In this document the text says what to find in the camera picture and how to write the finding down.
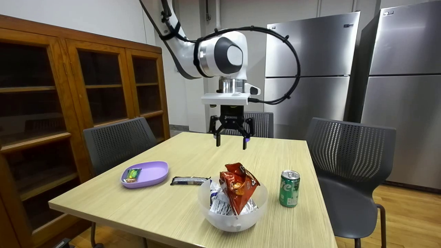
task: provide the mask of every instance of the red chip bag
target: red chip bag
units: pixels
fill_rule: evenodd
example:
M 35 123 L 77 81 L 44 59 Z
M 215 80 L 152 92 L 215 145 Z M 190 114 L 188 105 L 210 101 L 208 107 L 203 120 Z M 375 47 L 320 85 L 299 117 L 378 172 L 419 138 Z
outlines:
M 226 164 L 228 171 L 221 172 L 221 185 L 226 183 L 226 194 L 234 215 L 240 215 L 254 190 L 261 185 L 243 164 Z

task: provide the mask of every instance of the purple plate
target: purple plate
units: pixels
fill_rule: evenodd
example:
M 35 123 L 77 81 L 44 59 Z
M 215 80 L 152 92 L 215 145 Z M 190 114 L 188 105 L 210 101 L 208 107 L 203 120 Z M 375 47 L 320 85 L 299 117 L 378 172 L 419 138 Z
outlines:
M 137 182 L 127 182 L 127 174 L 130 169 L 141 169 Z M 168 175 L 168 165 L 164 161 L 150 161 L 128 167 L 121 175 L 121 183 L 124 187 L 148 187 L 166 181 Z

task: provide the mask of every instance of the table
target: table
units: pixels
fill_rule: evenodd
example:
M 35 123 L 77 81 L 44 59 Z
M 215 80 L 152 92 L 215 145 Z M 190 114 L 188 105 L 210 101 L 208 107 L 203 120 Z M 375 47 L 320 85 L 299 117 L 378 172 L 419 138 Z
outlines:
M 182 132 L 50 201 L 53 209 L 123 229 L 172 247 L 336 247 L 327 208 L 305 141 Z M 163 160 L 170 176 L 157 186 L 121 187 L 123 171 Z M 241 163 L 267 187 L 266 215 L 243 233 L 212 227 L 199 211 L 199 186 L 171 186 L 172 176 L 218 176 L 225 164 Z M 279 203 L 283 169 L 301 174 L 295 208 Z

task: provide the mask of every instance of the refrigerator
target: refrigerator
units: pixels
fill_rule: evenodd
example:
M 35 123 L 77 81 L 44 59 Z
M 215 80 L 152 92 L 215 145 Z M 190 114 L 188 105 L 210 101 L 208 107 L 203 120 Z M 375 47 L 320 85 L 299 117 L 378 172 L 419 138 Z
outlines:
M 281 23 L 269 29 L 288 36 L 301 61 L 301 81 L 291 99 L 266 105 L 274 116 L 274 136 L 305 139 L 313 117 L 343 120 L 358 33 L 360 12 L 347 12 Z M 265 99 L 281 96 L 296 76 L 294 55 L 267 36 Z
M 361 123 L 397 130 L 387 181 L 441 189 L 441 1 L 382 8 L 363 30 Z

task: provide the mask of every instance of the soda can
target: soda can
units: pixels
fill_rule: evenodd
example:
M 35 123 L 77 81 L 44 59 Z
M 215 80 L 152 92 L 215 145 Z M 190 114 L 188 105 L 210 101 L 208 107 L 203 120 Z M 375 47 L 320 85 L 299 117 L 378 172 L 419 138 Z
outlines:
M 279 201 L 283 207 L 294 208 L 298 205 L 301 175 L 296 171 L 285 169 L 281 172 Z

